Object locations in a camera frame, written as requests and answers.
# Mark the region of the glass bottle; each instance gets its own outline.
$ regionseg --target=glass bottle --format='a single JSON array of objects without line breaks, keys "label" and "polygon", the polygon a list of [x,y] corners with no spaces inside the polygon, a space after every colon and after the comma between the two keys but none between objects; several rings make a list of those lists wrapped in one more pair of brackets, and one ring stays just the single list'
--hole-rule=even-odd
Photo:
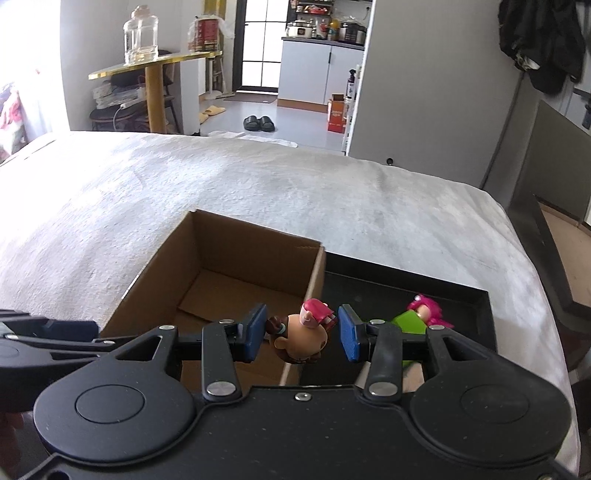
[{"label": "glass bottle", "polygon": [[158,57],[158,17],[148,5],[138,6],[123,27],[125,33],[125,63],[150,61]]}]

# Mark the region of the wooden table leg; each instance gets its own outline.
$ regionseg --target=wooden table leg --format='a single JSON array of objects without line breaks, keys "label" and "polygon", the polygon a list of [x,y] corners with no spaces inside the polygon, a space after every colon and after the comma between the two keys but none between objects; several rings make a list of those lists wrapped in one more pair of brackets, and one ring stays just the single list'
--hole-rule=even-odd
[{"label": "wooden table leg", "polygon": [[149,65],[146,73],[146,100],[148,119],[153,134],[166,133],[166,114],[164,113],[164,78],[162,65]]}]

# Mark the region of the hanging clothes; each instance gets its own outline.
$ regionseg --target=hanging clothes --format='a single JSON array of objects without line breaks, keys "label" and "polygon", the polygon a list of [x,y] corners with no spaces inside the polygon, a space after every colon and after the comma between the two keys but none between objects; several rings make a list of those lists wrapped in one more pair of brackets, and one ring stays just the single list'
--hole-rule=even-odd
[{"label": "hanging clothes", "polygon": [[502,0],[501,50],[540,92],[557,95],[567,75],[579,83],[585,41],[575,0]]}]

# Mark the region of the bed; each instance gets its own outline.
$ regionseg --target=bed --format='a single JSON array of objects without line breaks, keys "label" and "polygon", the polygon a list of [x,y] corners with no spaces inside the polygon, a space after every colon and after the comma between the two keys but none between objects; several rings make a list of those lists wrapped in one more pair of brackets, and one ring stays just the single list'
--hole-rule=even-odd
[{"label": "bed", "polygon": [[[544,290],[490,195],[302,148],[116,132],[37,139],[0,167],[0,306],[104,325],[195,208],[487,290],[499,353],[573,404]],[[577,471],[574,409],[558,459]]]}]

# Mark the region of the black slipper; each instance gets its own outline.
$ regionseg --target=black slipper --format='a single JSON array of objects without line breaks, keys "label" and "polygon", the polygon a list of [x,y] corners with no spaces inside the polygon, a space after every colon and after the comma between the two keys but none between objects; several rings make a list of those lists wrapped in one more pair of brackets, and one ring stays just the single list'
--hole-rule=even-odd
[{"label": "black slipper", "polygon": [[259,118],[259,123],[261,124],[261,129],[264,132],[270,133],[275,131],[275,124],[273,123],[273,120],[271,120],[269,117],[262,116],[261,118]]},{"label": "black slipper", "polygon": [[261,130],[261,124],[254,115],[247,116],[242,125],[244,125],[244,130],[248,130],[249,132],[258,132]]}]

